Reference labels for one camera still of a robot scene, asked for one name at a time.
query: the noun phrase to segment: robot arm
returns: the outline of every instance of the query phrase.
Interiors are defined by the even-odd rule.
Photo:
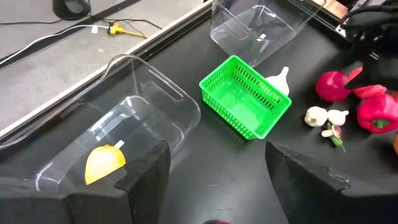
[[[398,1],[355,9],[341,20],[341,28],[353,47],[345,65],[362,60],[363,71],[347,89],[380,84],[398,91]],[[379,60],[369,58],[375,52]]]

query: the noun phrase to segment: green plastic basket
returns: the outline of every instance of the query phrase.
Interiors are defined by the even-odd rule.
[[[230,56],[199,84],[203,101],[246,139],[264,139],[292,100],[238,56]]]

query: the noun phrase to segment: garlic bulb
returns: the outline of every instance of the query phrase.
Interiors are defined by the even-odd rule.
[[[319,106],[313,106],[307,110],[304,121],[311,127],[320,127],[328,120],[327,110]]]

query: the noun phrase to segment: yellow connector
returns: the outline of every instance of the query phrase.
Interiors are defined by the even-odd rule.
[[[146,36],[146,35],[142,35],[142,34],[139,34],[136,32],[130,32],[130,31],[124,30],[123,27],[121,27],[118,22],[113,23],[113,25],[108,29],[108,33],[110,35],[130,34],[130,35],[135,35],[138,37],[148,38],[148,36]]]

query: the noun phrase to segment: red vegetable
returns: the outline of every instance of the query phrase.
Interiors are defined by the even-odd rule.
[[[315,90],[320,98],[329,102],[337,102],[349,95],[349,90],[344,89],[347,83],[348,77],[342,72],[325,72],[319,77]]]
[[[348,76],[348,80],[351,81],[357,75],[362,72],[362,67],[353,70]],[[368,99],[372,96],[381,95],[387,91],[387,88],[382,85],[370,85],[366,87],[357,88],[352,92],[360,99]]]
[[[356,117],[359,125],[372,133],[398,129],[398,99],[383,94],[364,100]]]

